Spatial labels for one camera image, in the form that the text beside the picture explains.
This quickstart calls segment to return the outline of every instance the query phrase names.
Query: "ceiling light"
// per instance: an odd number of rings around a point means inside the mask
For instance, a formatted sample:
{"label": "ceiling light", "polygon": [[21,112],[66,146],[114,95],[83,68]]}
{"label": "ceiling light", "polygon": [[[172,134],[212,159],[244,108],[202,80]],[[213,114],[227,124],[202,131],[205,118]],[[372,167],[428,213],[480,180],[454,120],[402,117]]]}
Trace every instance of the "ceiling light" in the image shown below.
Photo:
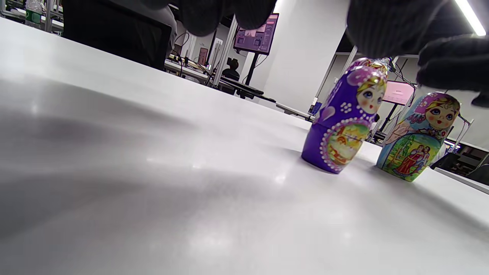
{"label": "ceiling light", "polygon": [[465,18],[467,18],[468,22],[470,23],[470,25],[474,29],[474,32],[478,36],[485,36],[486,31],[484,30],[484,27],[482,27],[481,22],[479,21],[479,19],[475,15],[474,10],[472,9],[472,7],[470,7],[467,0],[455,0],[455,2],[457,3],[459,8],[464,13]]}

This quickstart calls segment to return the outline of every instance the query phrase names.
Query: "matryoshka doll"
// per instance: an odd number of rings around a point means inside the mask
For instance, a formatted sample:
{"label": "matryoshka doll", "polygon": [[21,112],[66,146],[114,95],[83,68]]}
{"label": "matryoshka doll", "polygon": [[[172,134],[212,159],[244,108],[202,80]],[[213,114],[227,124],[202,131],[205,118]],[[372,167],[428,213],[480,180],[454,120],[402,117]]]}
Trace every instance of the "matryoshka doll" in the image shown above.
{"label": "matryoshka doll", "polygon": [[377,69],[386,77],[387,77],[387,73],[389,72],[389,68],[386,65],[384,65],[382,62],[375,61],[375,60],[372,60],[372,59],[366,58],[366,57],[359,58],[359,59],[353,61],[350,64],[350,66],[346,69],[346,71],[350,71],[351,69],[358,67],[358,66],[367,66],[367,67]]}
{"label": "matryoshka doll", "polygon": [[335,174],[353,159],[368,136],[387,80],[377,69],[348,70],[331,91],[309,130],[302,158]]}
{"label": "matryoshka doll", "polygon": [[459,111],[460,103],[448,94],[418,99],[386,137],[377,167],[412,182],[438,154]]}

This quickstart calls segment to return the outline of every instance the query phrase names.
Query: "monitor stand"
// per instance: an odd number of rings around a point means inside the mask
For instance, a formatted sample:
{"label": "monitor stand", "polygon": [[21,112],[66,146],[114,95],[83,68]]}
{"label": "monitor stand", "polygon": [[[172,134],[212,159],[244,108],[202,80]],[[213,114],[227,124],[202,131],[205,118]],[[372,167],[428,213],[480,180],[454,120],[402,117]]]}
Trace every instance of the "monitor stand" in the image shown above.
{"label": "monitor stand", "polygon": [[245,84],[249,86],[249,82],[251,81],[251,76],[253,75],[253,71],[255,70],[256,67],[256,62],[258,61],[258,53],[255,53],[253,56],[253,61],[251,62],[251,67],[249,67],[249,72],[248,72],[248,77],[246,78]]}
{"label": "monitor stand", "polygon": [[394,113],[394,111],[396,110],[397,106],[399,106],[400,104],[397,104],[397,103],[394,103],[394,107],[392,107],[392,110],[391,112],[389,113],[389,115],[387,116],[387,118],[385,119],[384,123],[382,124],[382,127],[379,128],[379,131],[382,133],[382,131],[384,131],[384,128],[385,126],[389,123],[389,121],[391,121],[391,116],[392,114]]}

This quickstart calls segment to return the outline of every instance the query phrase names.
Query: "computer screen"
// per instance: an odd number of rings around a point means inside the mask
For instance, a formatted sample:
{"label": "computer screen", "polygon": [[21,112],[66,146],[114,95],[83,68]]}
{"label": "computer screen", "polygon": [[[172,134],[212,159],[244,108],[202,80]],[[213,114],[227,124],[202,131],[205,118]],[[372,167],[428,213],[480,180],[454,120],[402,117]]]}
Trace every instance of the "computer screen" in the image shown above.
{"label": "computer screen", "polygon": [[272,13],[267,22],[258,29],[245,30],[238,26],[234,48],[269,55],[277,22],[278,13]]}
{"label": "computer screen", "polygon": [[414,88],[407,83],[388,81],[383,101],[406,105],[413,93]]}

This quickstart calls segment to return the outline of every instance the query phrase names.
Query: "black glove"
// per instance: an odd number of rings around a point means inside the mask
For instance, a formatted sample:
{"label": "black glove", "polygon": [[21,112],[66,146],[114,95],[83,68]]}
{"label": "black glove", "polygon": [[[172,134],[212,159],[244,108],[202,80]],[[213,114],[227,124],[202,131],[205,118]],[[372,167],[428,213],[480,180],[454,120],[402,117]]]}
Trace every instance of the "black glove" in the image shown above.
{"label": "black glove", "polygon": [[447,0],[351,0],[348,35],[370,58],[417,49],[426,29]]}
{"label": "black glove", "polygon": [[473,105],[489,107],[489,37],[458,36],[428,43],[420,52],[417,82],[441,90],[481,92]]}
{"label": "black glove", "polygon": [[170,2],[176,2],[180,20],[190,33],[206,36],[218,27],[223,16],[233,13],[240,27],[261,27],[273,12],[277,0],[143,0],[151,9],[161,9]]}

